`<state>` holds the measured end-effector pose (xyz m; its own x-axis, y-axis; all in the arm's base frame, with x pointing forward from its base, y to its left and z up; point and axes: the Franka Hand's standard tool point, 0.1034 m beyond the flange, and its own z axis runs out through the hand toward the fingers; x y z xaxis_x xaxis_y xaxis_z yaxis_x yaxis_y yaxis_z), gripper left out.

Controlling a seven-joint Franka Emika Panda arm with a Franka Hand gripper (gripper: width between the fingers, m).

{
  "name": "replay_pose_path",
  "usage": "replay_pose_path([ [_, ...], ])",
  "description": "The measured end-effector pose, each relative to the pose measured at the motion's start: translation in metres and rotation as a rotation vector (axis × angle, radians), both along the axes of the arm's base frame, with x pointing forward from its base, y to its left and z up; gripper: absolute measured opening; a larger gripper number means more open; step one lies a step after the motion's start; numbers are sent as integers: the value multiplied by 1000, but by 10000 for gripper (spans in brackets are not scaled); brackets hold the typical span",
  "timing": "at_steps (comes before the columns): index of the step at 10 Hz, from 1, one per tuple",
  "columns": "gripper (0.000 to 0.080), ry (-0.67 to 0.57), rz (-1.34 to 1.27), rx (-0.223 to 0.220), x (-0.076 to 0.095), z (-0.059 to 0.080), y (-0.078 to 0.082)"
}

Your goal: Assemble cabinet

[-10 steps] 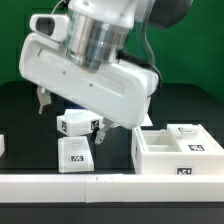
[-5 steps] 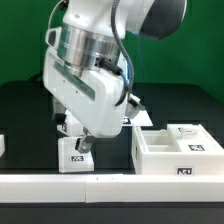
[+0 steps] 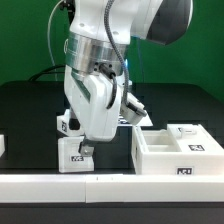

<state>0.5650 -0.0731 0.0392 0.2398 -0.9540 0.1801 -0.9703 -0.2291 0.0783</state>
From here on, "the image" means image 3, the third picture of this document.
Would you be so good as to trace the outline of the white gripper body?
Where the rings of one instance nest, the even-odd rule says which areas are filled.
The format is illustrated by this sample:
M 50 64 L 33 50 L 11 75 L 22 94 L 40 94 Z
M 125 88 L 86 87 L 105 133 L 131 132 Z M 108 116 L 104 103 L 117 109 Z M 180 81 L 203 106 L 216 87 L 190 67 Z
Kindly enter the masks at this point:
M 69 66 L 65 68 L 65 95 L 91 141 L 111 141 L 116 134 L 121 89 L 117 88 L 115 102 L 108 109 L 112 87 L 112 82 L 101 73 L 81 74 Z

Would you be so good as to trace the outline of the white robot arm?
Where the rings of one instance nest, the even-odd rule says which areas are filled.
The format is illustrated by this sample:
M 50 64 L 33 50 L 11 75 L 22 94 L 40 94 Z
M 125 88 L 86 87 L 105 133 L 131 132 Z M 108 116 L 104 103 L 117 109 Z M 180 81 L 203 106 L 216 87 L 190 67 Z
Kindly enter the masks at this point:
M 129 92 L 125 63 L 130 38 L 168 45 L 189 27 L 193 0 L 75 0 L 66 51 L 64 91 L 84 131 L 78 152 L 90 156 L 110 141 L 118 118 L 138 124 L 147 115 Z

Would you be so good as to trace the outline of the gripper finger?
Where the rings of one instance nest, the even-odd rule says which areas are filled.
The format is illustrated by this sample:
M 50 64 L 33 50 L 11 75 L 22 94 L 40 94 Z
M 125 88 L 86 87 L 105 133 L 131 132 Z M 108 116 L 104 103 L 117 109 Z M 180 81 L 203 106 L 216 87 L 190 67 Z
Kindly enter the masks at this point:
M 79 145 L 79 153 L 84 157 L 91 157 L 96 146 L 96 141 L 84 139 Z

